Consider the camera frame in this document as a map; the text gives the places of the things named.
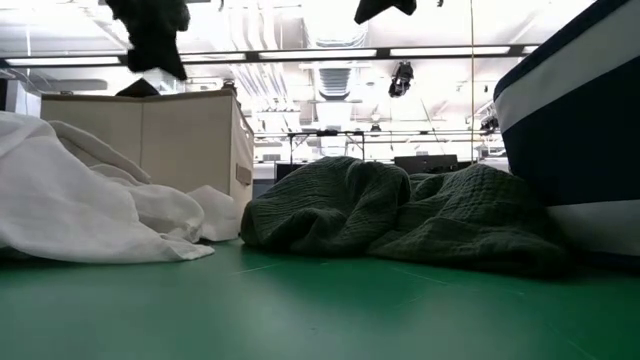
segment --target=white cloth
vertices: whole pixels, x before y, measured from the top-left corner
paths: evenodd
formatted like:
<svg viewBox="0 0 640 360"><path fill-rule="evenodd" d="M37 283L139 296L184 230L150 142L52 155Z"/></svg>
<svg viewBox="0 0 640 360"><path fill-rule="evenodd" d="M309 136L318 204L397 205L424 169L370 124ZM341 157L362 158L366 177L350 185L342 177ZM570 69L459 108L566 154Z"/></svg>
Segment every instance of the white cloth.
<svg viewBox="0 0 640 360"><path fill-rule="evenodd" d="M185 194L92 170L45 121L0 112L0 247L89 263L191 260L213 253L192 244L203 221Z"/></svg>
<svg viewBox="0 0 640 360"><path fill-rule="evenodd" d="M202 208L198 210L192 201L185 199L184 194L163 186L150 185L150 176L144 170L94 135L61 121L51 121L49 124L70 153L92 170L128 188L136 200L140 220L145 225L163 232L160 230L166 229L166 225L160 226L160 219L176 227L180 227L176 221L186 222L189 229L202 223L201 237L205 239L224 241L238 237L240 219L231 196L211 186L202 186L187 194ZM181 211L176 201L190 209Z"/></svg>

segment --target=green textured blanket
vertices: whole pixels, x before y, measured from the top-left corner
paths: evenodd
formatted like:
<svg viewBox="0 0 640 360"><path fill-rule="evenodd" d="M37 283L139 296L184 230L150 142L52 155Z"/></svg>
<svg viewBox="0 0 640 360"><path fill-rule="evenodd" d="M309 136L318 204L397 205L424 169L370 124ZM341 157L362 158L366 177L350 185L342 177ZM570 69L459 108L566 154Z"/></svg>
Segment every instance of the green textured blanket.
<svg viewBox="0 0 640 360"><path fill-rule="evenodd" d="M567 268L562 237L521 179L484 165L408 176L349 157L308 164L250 202L247 245L309 256L370 254L527 276Z"/></svg>

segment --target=navy and white striped object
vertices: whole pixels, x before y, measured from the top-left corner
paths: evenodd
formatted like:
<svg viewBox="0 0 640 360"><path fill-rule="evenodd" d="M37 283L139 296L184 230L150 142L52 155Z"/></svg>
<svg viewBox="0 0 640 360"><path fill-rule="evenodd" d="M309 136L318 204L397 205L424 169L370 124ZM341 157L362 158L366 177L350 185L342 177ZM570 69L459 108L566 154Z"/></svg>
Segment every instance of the navy and white striped object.
<svg viewBox="0 0 640 360"><path fill-rule="evenodd" d="M599 0L494 101L513 174L580 248L640 256L640 0Z"/></svg>

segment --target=white stripe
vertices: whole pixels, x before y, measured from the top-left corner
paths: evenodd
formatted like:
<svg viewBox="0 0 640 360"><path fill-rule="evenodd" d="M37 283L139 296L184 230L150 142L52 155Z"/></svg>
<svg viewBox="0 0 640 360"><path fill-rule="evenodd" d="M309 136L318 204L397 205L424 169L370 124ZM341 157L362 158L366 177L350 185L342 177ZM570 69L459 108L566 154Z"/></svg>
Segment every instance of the white stripe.
<svg viewBox="0 0 640 360"><path fill-rule="evenodd" d="M496 101L500 130L640 56L638 21L640 0L630 0L504 89Z"/></svg>
<svg viewBox="0 0 640 360"><path fill-rule="evenodd" d="M640 256L640 200L552 206L547 210L583 250Z"/></svg>

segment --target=ceiling light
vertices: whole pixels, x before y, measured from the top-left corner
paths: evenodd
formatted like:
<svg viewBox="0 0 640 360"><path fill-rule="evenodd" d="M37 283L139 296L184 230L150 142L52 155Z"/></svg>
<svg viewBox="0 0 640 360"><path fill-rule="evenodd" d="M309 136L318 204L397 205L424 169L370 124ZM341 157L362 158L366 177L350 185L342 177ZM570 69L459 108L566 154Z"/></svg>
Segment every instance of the ceiling light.
<svg viewBox="0 0 640 360"><path fill-rule="evenodd" d="M323 61L316 63L302 63L298 65L300 70L316 69L364 69L370 68L370 62L344 62L344 61Z"/></svg>
<svg viewBox="0 0 640 360"><path fill-rule="evenodd" d="M0 9L32 9L46 5L63 5L68 3L64 0L2 0Z"/></svg>
<svg viewBox="0 0 640 360"><path fill-rule="evenodd" d="M261 52L260 59L295 60L295 59L331 59L331 58L373 58L375 49L336 49L336 50L304 50Z"/></svg>
<svg viewBox="0 0 640 360"><path fill-rule="evenodd" d="M307 100L308 104L362 104L362 99L353 100Z"/></svg>
<svg viewBox="0 0 640 360"><path fill-rule="evenodd" d="M525 46L524 53L531 54L532 52L536 51L537 48L538 48L537 46Z"/></svg>
<svg viewBox="0 0 640 360"><path fill-rule="evenodd" d="M63 57L63 58L23 58L5 59L10 66L81 66L81 65L118 65L116 56L108 57Z"/></svg>
<svg viewBox="0 0 640 360"><path fill-rule="evenodd" d="M193 54L181 55L180 59L184 64L197 62L225 62L225 61L242 61L246 59L244 53L228 53L228 54Z"/></svg>
<svg viewBox="0 0 640 360"><path fill-rule="evenodd" d="M391 49L391 56L407 57L407 56L456 56L456 55L492 55L506 54L509 52L508 46L482 46L474 47L442 47L442 48L406 48Z"/></svg>

